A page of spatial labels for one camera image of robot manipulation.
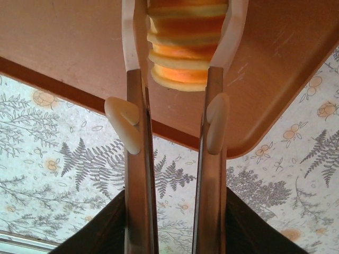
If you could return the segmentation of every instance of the wooden tray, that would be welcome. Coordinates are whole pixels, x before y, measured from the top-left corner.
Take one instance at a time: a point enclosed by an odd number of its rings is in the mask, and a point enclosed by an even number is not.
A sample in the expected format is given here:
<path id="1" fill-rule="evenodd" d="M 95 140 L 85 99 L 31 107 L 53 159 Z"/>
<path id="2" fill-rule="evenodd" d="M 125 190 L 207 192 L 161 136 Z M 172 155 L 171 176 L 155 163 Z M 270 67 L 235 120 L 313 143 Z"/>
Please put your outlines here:
<path id="1" fill-rule="evenodd" d="M 339 42 L 338 0 L 250 0 L 225 80 L 228 156 L 264 137 Z M 0 71 L 103 113 L 125 98 L 119 0 L 0 0 Z M 153 131 L 197 149 L 203 93 L 150 82 Z"/>

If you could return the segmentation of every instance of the white plastic bracket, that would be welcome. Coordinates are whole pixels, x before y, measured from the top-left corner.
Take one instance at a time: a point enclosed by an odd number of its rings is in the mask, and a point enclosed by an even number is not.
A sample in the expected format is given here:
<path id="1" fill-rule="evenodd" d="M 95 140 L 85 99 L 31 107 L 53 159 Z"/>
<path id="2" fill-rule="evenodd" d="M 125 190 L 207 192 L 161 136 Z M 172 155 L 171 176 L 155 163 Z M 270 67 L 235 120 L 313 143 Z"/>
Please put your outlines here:
<path id="1" fill-rule="evenodd" d="M 137 155 L 141 151 L 141 134 L 135 126 L 140 119 L 139 108 L 134 103 L 116 97 L 109 97 L 104 108 L 108 120 L 127 151 Z"/>
<path id="2" fill-rule="evenodd" d="M 220 93 L 211 101 L 206 109 L 206 119 L 210 124 L 207 133 L 207 151 L 211 155 L 221 152 L 226 135 L 226 124 L 229 115 L 229 98 Z"/>

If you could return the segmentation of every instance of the gray fern leaf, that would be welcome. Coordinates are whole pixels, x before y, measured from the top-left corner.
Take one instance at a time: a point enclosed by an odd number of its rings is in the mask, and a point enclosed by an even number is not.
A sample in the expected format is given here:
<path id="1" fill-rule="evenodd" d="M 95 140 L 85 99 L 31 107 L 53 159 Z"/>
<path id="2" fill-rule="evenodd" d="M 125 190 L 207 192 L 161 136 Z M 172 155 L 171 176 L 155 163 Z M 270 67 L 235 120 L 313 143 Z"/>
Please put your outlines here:
<path id="1" fill-rule="evenodd" d="M 326 186 L 329 187 L 331 177 L 339 168 L 339 130 L 325 140 L 327 131 L 324 130 L 317 138 L 312 151 L 302 160 L 317 156 L 305 173 L 305 178 L 317 167 L 323 165 L 322 171 Z"/>
<path id="2" fill-rule="evenodd" d="M 339 62 L 339 47 L 337 47 L 334 52 L 332 53 L 334 60 L 336 60 L 336 62 Z"/>
<path id="3" fill-rule="evenodd" d="M 158 155 L 157 150 L 155 150 L 154 155 L 156 159 L 156 155 Z M 164 155 L 155 165 L 155 187 L 159 192 L 160 198 L 165 196 L 168 185 L 175 192 L 178 184 L 181 187 L 185 187 L 186 184 L 189 184 L 196 179 L 193 175 L 184 174 L 184 170 L 182 168 L 176 169 L 175 161 L 172 161 L 171 164 L 164 169 L 165 164 L 166 155 Z"/>
<path id="4" fill-rule="evenodd" d="M 305 157 L 303 158 L 303 160 L 300 162 L 303 163 L 304 161 L 308 160 L 309 158 L 313 157 L 314 155 L 317 155 L 318 153 L 320 153 L 321 149 L 322 149 L 322 145 L 325 142 L 325 137 L 327 134 L 327 130 L 323 130 L 322 133 L 316 137 L 316 143 L 314 145 L 314 147 L 312 148 L 311 152 Z"/>
<path id="5" fill-rule="evenodd" d="M 114 141 L 109 146 L 86 148 L 84 140 L 80 138 L 74 152 L 63 143 L 60 153 L 64 155 L 64 167 L 61 176 L 75 170 L 75 185 L 79 191 L 82 182 L 89 178 L 93 186 L 107 198 L 110 183 L 122 186 L 124 184 L 124 157 L 121 154 L 123 145 L 120 140 Z"/>

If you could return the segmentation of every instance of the floral curtain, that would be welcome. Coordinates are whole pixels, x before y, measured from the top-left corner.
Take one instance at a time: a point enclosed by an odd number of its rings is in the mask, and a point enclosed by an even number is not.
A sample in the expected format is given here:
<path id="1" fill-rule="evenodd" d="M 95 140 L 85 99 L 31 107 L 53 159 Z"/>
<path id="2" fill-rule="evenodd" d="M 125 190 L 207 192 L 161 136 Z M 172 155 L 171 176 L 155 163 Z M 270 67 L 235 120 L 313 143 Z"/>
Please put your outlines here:
<path id="1" fill-rule="evenodd" d="M 339 253 L 339 48 L 228 186 L 309 253 Z M 0 229 L 61 243 L 123 187 L 107 119 L 0 76 Z M 198 154 L 153 137 L 161 253 L 190 253 Z"/>

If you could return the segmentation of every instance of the white clip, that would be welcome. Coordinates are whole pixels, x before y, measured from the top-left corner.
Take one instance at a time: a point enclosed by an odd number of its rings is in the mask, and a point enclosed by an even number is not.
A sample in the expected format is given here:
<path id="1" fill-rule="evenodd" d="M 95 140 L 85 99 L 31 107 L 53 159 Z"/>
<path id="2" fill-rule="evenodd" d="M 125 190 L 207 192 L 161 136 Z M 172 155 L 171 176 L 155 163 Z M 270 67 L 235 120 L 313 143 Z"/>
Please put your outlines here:
<path id="1" fill-rule="evenodd" d="M 207 151 L 211 155 L 221 152 L 226 135 L 226 124 L 229 112 L 229 98 L 220 93 L 211 101 L 206 109 L 206 119 L 210 124 L 207 132 Z"/>
<path id="2" fill-rule="evenodd" d="M 141 135 L 134 125 L 139 123 L 139 108 L 116 97 L 108 98 L 104 108 L 108 120 L 127 151 L 137 155 L 141 151 Z"/>

